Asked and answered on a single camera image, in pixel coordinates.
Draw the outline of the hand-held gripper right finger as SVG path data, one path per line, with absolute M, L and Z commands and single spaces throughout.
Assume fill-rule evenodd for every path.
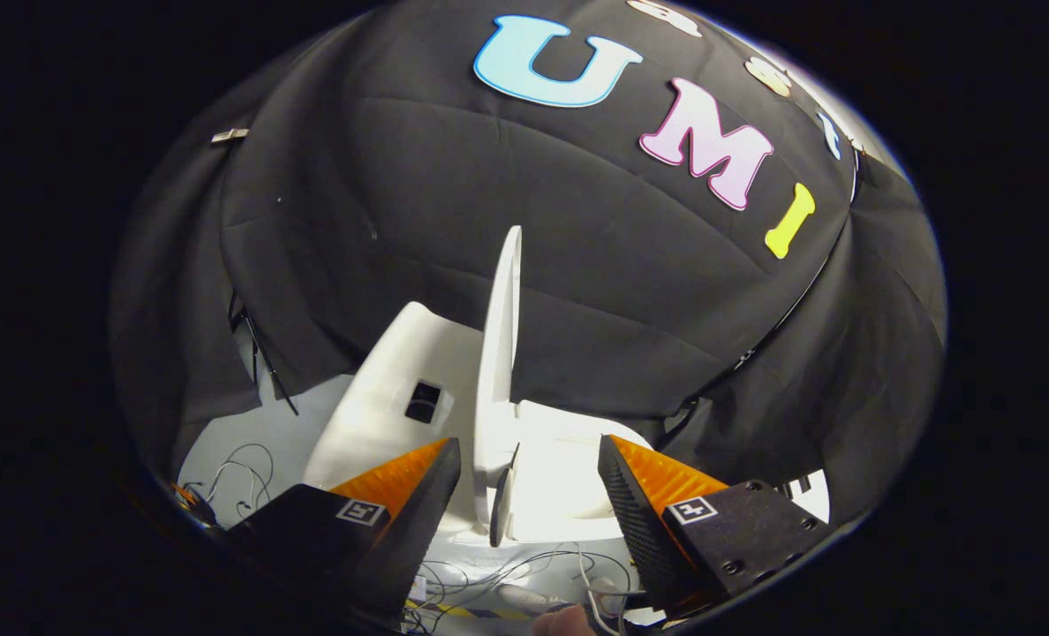
M 729 486 L 618 434 L 599 440 L 597 471 L 643 594 L 670 619 L 775 579 L 830 535 L 825 517 L 763 481 Z

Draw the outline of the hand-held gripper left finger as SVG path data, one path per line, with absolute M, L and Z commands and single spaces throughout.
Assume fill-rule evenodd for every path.
M 445 437 L 334 488 L 296 484 L 227 539 L 312 609 L 397 624 L 461 471 L 461 444 Z

